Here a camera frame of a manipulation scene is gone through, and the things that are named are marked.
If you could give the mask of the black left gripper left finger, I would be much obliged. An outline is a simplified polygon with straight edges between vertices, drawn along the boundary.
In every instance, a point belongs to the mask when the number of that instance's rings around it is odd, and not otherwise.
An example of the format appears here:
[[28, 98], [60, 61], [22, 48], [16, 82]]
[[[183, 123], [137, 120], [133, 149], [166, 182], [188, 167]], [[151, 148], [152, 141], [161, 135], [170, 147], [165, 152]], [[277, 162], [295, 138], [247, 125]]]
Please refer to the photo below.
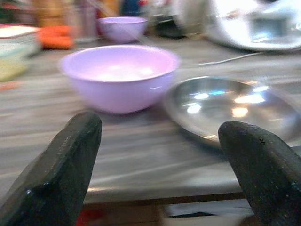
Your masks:
[[0, 226], [75, 226], [101, 139], [97, 113], [72, 117], [0, 201]]

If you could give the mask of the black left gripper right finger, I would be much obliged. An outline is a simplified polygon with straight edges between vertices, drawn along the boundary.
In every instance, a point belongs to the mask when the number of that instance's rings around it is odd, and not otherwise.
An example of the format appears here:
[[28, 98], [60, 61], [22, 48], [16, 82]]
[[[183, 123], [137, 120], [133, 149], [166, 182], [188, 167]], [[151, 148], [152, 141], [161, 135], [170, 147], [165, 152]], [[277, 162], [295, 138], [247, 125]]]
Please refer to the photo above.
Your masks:
[[262, 226], [301, 226], [301, 157], [260, 127], [224, 122], [218, 129], [227, 157]]

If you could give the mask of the round steel plate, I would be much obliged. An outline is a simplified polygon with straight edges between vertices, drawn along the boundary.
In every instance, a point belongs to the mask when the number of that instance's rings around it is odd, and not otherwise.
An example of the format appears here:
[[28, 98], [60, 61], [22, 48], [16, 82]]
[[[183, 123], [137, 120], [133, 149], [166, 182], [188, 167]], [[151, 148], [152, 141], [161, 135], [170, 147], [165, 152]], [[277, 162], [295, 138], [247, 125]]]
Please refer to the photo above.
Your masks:
[[181, 129], [212, 146], [219, 147], [218, 128], [226, 121], [256, 125], [291, 147], [301, 145], [301, 106], [257, 81], [186, 79], [166, 93], [164, 108]]

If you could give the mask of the large lilac plastic bowl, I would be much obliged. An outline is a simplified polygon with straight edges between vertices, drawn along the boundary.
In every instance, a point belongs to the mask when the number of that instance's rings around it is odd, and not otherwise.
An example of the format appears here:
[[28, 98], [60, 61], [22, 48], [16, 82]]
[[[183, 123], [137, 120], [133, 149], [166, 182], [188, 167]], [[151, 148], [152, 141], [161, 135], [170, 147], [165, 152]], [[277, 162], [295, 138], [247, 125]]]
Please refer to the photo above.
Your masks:
[[68, 54], [59, 67], [88, 106], [127, 114], [160, 101], [179, 64], [179, 57], [163, 48], [109, 45]]

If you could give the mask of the stack of pale containers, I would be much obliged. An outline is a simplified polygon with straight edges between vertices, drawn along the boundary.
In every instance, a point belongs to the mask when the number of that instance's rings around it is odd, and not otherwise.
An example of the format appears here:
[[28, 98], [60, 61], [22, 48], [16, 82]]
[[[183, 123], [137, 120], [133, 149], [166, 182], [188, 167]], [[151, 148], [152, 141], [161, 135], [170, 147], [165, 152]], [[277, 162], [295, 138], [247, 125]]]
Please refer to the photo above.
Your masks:
[[14, 79], [28, 70], [28, 60], [41, 50], [39, 28], [0, 24], [0, 82]]

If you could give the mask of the orange carrots pack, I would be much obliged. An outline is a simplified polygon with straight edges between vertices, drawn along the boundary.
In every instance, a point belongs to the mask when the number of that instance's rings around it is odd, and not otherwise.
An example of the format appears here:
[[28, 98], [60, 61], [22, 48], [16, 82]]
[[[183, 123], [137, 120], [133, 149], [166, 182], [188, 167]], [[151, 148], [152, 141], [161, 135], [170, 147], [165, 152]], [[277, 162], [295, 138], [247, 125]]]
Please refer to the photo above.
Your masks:
[[39, 40], [44, 49], [71, 49], [74, 45], [71, 28], [66, 25], [40, 28]]

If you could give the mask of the white kitchen appliance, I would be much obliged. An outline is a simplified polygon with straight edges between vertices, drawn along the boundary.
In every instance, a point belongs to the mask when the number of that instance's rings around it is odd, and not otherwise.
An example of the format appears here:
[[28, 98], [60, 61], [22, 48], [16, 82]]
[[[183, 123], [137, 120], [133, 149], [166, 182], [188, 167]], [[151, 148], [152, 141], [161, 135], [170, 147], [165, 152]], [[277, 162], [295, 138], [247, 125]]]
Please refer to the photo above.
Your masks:
[[206, 0], [205, 33], [251, 51], [301, 48], [301, 0]]

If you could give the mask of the steel cup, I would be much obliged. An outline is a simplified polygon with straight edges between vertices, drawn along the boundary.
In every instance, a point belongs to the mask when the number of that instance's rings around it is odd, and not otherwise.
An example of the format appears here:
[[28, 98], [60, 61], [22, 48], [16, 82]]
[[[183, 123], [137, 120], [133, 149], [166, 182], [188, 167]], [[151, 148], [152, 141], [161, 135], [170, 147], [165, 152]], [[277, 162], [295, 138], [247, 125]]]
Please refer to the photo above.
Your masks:
[[96, 9], [88, 2], [72, 6], [71, 27], [76, 42], [90, 42], [97, 39]]

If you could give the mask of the small lilac plastic bowl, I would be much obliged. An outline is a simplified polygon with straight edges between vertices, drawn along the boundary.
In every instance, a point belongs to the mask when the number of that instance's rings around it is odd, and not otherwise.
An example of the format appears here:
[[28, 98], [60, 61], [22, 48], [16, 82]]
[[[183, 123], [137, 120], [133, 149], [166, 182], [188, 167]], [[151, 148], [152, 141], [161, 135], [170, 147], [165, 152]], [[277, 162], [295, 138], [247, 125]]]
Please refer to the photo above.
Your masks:
[[131, 43], [141, 38], [148, 20], [139, 16], [113, 16], [97, 19], [101, 34], [106, 39], [118, 43]]

